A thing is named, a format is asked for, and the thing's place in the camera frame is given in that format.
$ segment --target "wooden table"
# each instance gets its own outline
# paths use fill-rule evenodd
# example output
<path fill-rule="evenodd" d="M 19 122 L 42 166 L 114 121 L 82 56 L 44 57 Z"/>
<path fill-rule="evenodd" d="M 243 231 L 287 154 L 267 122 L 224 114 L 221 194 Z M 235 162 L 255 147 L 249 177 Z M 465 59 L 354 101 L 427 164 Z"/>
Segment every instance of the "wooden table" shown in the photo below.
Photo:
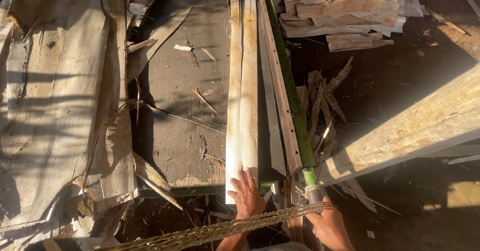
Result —
<path fill-rule="evenodd" d="M 159 48 L 142 72 L 141 99 L 168 113 L 226 132 L 231 42 L 228 0 L 157 1 L 148 14 L 152 19 L 147 19 L 142 26 L 142 40 L 172 15 L 189 6 L 193 8 L 186 20 Z M 263 42 L 259 45 L 258 60 L 259 180 L 282 180 L 286 175 L 285 160 L 275 97 L 266 61 L 265 40 L 261 32 L 259 36 Z M 187 51 L 173 49 L 175 45 L 184 46 L 185 38 L 194 48 L 198 67 L 191 63 Z M 201 48 L 212 54 L 215 62 Z M 195 88 L 220 115 L 214 114 L 200 101 L 192 92 Z M 217 90 L 218 93 L 206 95 L 209 90 Z M 159 116 L 146 108 L 141 109 L 138 126 L 134 129 L 135 152 L 147 162 L 155 163 L 172 187 L 225 183 L 224 171 L 211 165 L 207 158 L 203 159 L 201 150 L 205 142 L 208 155 L 224 160 L 224 133 L 185 119 Z"/>

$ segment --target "green metal bar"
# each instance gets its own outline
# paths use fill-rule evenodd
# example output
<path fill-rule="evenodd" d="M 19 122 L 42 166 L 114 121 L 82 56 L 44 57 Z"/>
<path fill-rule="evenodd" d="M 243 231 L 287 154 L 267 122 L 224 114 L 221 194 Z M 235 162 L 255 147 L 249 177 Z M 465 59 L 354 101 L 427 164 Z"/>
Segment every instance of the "green metal bar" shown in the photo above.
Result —
<path fill-rule="evenodd" d="M 276 50 L 280 60 L 280 67 L 282 68 L 283 80 L 285 82 L 286 95 L 290 104 L 290 112 L 292 114 L 293 125 L 297 134 L 298 148 L 300 150 L 301 160 L 304 167 L 316 166 L 314 160 L 314 153 L 308 139 L 307 123 L 303 117 L 302 105 L 295 88 L 293 75 L 290 68 L 290 61 L 283 42 L 282 32 L 280 30 L 279 22 L 272 0 L 265 0 L 267 5 L 268 17 L 272 25 L 273 38 L 275 39 Z"/>

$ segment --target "dark wooden surface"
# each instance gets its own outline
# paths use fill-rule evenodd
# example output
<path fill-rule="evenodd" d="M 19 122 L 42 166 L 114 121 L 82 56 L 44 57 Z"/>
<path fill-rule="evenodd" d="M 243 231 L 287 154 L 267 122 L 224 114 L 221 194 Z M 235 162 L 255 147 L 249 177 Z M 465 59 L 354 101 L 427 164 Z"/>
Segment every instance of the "dark wooden surface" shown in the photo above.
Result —
<path fill-rule="evenodd" d="M 152 30 L 163 25 L 172 15 L 189 6 L 193 8 L 142 72 L 142 100 L 168 113 L 226 131 L 231 42 L 227 4 L 228 0 L 172 0 L 154 3 L 148 15 L 153 19 L 147 19 L 142 27 L 142 40 L 147 39 Z M 199 67 L 190 63 L 187 51 L 173 49 L 176 44 L 184 46 L 185 38 L 194 48 L 193 53 Z M 216 62 L 201 48 L 207 49 Z M 265 99 L 259 100 L 259 125 L 263 123 L 259 127 L 259 167 L 262 168 L 260 181 L 282 179 L 285 175 L 271 79 L 268 82 L 266 87 L 259 89 L 265 92 L 262 94 Z M 220 91 L 204 96 L 219 111 L 220 116 L 199 100 L 192 92 L 195 88 L 201 94 L 211 89 Z M 225 134 L 184 119 L 153 114 L 146 108 L 141 109 L 138 127 L 134 126 L 134 129 L 134 150 L 147 162 L 155 163 L 172 187 L 225 183 L 225 173 L 210 165 L 208 159 L 202 159 L 201 153 L 201 137 L 204 137 L 206 153 L 224 160 L 225 148 L 222 146 L 225 145 Z"/>

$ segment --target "large wooden beam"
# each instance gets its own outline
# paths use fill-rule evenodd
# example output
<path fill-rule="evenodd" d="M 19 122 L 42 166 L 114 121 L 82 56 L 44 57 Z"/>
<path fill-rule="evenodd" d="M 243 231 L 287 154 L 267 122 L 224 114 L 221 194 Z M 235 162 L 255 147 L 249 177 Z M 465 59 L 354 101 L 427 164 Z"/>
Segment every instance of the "large wooden beam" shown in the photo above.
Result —
<path fill-rule="evenodd" d="M 480 137 L 480 64 L 369 132 L 319 174 L 330 185 Z"/>

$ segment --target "twisted rope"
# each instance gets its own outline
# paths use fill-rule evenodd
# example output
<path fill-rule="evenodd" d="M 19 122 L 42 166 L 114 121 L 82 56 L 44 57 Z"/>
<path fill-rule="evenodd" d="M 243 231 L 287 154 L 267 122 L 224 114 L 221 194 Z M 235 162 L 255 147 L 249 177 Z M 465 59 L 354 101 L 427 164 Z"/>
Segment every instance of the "twisted rope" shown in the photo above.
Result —
<path fill-rule="evenodd" d="M 169 233 L 163 236 L 156 236 L 148 239 L 138 239 L 133 242 L 121 244 L 115 247 L 99 248 L 96 250 L 152 251 L 161 249 L 167 251 L 177 251 L 190 246 L 211 242 L 267 225 L 284 222 L 291 218 L 303 216 L 316 211 L 321 211 L 322 209 L 322 203 L 309 204 L 280 211 L 267 212 L 245 219 L 217 223 L 209 226 Z"/>

